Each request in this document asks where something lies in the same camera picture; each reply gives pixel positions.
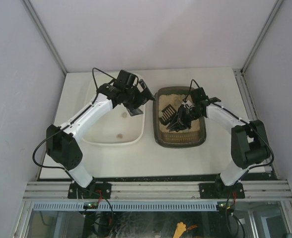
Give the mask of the black slotted litter scoop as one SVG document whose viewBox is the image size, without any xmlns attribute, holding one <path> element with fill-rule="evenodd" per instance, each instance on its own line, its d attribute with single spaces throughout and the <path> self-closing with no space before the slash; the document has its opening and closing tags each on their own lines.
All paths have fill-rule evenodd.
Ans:
<svg viewBox="0 0 292 238">
<path fill-rule="evenodd" d="M 176 109 L 171 104 L 168 104 L 164 109 L 159 111 L 160 123 L 162 125 L 168 125 L 169 123 L 171 123 L 176 113 L 177 113 Z"/>
</svg>

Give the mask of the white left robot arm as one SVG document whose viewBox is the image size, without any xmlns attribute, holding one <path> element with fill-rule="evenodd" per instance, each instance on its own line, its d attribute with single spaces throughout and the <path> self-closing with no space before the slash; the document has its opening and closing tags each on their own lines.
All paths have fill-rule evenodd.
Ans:
<svg viewBox="0 0 292 238">
<path fill-rule="evenodd" d="M 82 162 L 80 140 L 105 114 L 123 105 L 131 116 L 143 114 L 140 106 L 155 100 L 143 79 L 120 70 L 110 82 L 96 87 L 93 98 L 72 118 L 59 126 L 50 125 L 46 130 L 46 154 L 60 165 L 80 187 L 93 182 Z"/>
</svg>

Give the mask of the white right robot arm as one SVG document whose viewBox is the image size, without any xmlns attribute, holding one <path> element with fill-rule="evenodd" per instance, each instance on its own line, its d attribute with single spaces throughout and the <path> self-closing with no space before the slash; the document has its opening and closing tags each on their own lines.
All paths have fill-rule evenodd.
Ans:
<svg viewBox="0 0 292 238">
<path fill-rule="evenodd" d="M 238 183 L 251 169 L 263 167 L 267 159 L 274 159 L 265 126 L 260 120 L 245 121 L 226 108 L 217 97 L 210 98 L 202 87 L 191 89 L 191 100 L 184 98 L 178 109 L 168 105 L 159 119 L 172 132 L 191 128 L 194 120 L 205 117 L 222 126 L 231 136 L 231 162 L 219 175 L 224 186 Z"/>
</svg>

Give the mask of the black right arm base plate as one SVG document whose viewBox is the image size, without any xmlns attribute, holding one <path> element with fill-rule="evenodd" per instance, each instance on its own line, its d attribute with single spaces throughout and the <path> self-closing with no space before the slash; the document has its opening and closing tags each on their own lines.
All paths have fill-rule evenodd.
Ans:
<svg viewBox="0 0 292 238">
<path fill-rule="evenodd" d="M 225 186 L 222 184 L 216 184 L 214 182 L 210 183 L 200 183 L 199 192 L 201 199 L 226 199 L 228 197 L 238 199 L 244 199 L 245 193 L 242 183 L 237 183 L 231 186 Z"/>
</svg>

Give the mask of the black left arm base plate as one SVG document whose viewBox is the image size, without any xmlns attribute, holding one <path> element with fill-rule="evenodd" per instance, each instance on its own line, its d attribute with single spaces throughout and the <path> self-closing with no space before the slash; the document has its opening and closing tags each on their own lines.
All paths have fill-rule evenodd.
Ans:
<svg viewBox="0 0 292 238">
<path fill-rule="evenodd" d="M 83 188 L 76 182 L 69 186 L 68 199 L 110 199 L 112 184 L 108 182 L 92 182 Z"/>
</svg>

